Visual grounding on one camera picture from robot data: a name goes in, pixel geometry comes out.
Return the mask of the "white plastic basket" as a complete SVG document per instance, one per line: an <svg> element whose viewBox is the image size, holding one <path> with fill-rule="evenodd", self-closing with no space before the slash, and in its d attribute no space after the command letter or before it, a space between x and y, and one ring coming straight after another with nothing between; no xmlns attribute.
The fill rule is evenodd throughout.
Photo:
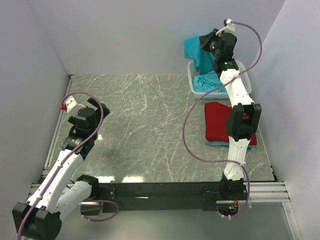
<svg viewBox="0 0 320 240"><path fill-rule="evenodd" d="M197 100L206 92L221 85L217 74L212 70L207 74L199 74L195 69L194 61L190 60L187 64L187 75L190 90ZM224 88L218 89L206 95L204 100L228 100L228 94Z"/></svg>

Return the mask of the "crumpled light blue shirt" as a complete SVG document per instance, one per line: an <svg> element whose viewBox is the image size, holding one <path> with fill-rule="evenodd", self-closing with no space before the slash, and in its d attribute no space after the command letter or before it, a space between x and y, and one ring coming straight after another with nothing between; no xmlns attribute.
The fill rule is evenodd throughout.
<svg viewBox="0 0 320 240"><path fill-rule="evenodd" d="M222 85L222 82L214 71L207 74L196 75L193 78L193 89L200 93L209 92Z"/></svg>

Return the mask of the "aluminium rail frame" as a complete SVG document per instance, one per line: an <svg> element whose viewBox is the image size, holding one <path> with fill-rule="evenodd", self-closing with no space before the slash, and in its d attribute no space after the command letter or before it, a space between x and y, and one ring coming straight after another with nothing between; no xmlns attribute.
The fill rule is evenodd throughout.
<svg viewBox="0 0 320 240"><path fill-rule="evenodd" d="M28 193L30 198L40 187L40 184L32 184ZM252 182L250 184L250 203L287 203L290 202L289 193L284 182Z"/></svg>

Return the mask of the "folded blue shirt under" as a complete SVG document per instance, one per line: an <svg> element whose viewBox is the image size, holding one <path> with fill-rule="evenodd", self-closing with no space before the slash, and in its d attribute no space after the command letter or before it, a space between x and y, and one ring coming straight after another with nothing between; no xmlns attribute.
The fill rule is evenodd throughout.
<svg viewBox="0 0 320 240"><path fill-rule="evenodd" d="M213 147L224 147L224 148L229 148L230 142L224 142L224 141L208 141L207 139L204 140L204 143L208 146L213 146ZM251 150L255 144L249 144L247 147L247 150Z"/></svg>

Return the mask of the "teal t shirt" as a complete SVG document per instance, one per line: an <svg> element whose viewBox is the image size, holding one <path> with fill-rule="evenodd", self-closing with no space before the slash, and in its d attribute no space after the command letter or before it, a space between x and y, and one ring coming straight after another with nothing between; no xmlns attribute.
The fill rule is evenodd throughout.
<svg viewBox="0 0 320 240"><path fill-rule="evenodd" d="M193 60L194 69L200 75L216 75L214 71L214 56L211 52L201 49L199 36L184 40L184 58Z"/></svg>

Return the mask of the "black base beam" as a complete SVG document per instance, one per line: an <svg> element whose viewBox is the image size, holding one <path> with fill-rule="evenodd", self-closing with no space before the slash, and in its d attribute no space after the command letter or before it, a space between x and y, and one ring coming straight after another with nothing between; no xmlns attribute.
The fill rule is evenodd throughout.
<svg viewBox="0 0 320 240"><path fill-rule="evenodd" d="M241 180L206 182L100 183L82 204L97 202L103 213L120 211L217 211L219 202L248 201L250 188Z"/></svg>

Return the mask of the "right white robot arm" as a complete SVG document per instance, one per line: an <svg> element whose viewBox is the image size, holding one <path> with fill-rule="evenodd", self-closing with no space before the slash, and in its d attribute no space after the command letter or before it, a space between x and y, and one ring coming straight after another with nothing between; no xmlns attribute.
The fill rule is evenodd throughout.
<svg viewBox="0 0 320 240"><path fill-rule="evenodd" d="M237 37L232 30L213 29L200 36L201 49L214 56L214 72L225 86L231 103L226 120L229 138L228 160L220 181L219 193L226 200L246 193L243 166L248 146L256 133L262 113L260 104L254 103L241 80L240 69L234 59Z"/></svg>

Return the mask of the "folded red t shirt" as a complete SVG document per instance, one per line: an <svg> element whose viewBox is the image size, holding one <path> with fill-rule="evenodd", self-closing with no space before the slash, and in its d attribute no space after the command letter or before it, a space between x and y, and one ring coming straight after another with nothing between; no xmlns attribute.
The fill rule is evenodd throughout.
<svg viewBox="0 0 320 240"><path fill-rule="evenodd" d="M228 143L230 137L235 137L257 145L256 131L261 113L261 105L252 101L233 106L217 101L207 102L204 104L205 140Z"/></svg>

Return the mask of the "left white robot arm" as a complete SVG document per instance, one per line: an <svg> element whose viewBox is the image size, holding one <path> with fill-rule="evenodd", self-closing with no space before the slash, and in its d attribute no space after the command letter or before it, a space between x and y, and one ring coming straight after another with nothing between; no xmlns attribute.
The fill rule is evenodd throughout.
<svg viewBox="0 0 320 240"><path fill-rule="evenodd" d="M98 138L98 130L110 113L105 104L94 96L87 100L92 106L78 104L68 95L61 109L75 115L69 117L72 127L63 141L58 158L26 202L18 202L12 210L17 231L16 239L54 240L59 235L65 218L82 201L94 201L100 195L99 180L83 175L70 189L63 192L76 169L84 162Z"/></svg>

